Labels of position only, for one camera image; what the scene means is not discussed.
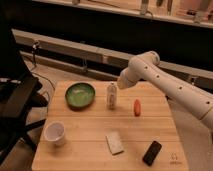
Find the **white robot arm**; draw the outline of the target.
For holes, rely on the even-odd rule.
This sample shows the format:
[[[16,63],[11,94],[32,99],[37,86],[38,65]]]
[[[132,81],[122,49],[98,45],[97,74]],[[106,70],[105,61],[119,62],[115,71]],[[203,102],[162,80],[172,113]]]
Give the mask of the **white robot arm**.
[[[160,57],[155,51],[133,56],[120,73],[117,86],[126,89],[140,79],[149,81],[213,131],[213,94],[162,71],[157,67],[159,63]]]

